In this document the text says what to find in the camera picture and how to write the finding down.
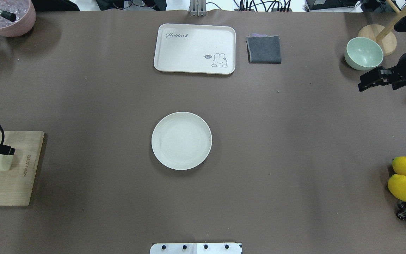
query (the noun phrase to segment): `wooden stand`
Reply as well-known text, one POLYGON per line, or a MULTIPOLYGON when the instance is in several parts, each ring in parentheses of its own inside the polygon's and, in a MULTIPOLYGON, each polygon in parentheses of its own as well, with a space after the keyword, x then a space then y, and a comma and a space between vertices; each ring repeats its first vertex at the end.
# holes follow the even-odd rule
POLYGON ((5 132, 4 144, 16 151, 10 170, 0 171, 0 206, 29 205, 44 135, 43 132, 5 132))
POLYGON ((406 6, 401 11, 398 11, 390 0, 387 0, 387 2, 397 13, 392 21, 386 27, 376 24, 367 25, 358 33, 358 37, 366 37, 377 42, 382 48, 384 56, 391 55, 396 50, 397 40, 391 30, 399 20, 406 16, 406 6))

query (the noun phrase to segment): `ice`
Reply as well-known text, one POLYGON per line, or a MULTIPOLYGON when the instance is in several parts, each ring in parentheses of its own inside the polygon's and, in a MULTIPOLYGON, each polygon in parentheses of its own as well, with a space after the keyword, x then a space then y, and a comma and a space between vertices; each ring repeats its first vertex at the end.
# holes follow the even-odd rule
MULTIPOLYGON (((0 9, 5 10, 11 13, 15 13, 17 16, 17 19, 15 22, 19 21, 20 18, 22 18, 26 13, 27 9, 29 8, 29 3, 30 1, 26 0, 0 0, 0 9)), ((9 26, 10 24, 13 24, 13 22, 0 17, 0 28, 9 26)))

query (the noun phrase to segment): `mint green bowl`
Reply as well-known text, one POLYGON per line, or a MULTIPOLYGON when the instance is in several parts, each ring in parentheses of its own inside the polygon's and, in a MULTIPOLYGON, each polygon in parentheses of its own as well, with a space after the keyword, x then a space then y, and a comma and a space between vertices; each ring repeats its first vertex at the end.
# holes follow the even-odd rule
POLYGON ((344 58, 350 67, 359 71, 368 71, 382 63, 383 51, 373 40, 355 37, 345 47, 344 58))

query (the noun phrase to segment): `white plate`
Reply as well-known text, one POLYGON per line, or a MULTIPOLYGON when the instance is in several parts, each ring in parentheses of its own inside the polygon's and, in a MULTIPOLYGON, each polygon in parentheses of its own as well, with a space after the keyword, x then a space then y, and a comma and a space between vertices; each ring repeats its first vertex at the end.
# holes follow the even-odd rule
POLYGON ((208 157, 213 136, 208 124, 196 114, 176 112, 158 122, 151 146, 158 160, 176 170, 192 169, 208 157))
POLYGON ((235 55, 236 32, 231 27, 163 24, 153 64, 159 71, 231 74, 235 55))

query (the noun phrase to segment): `black handle tip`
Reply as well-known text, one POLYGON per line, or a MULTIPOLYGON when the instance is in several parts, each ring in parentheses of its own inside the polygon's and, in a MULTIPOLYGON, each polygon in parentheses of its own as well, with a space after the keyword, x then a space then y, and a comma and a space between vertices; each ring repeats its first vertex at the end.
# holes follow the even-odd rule
POLYGON ((15 13, 11 13, 8 11, 3 10, 3 12, 1 13, 1 16, 9 21, 16 21, 17 16, 15 15, 15 13))

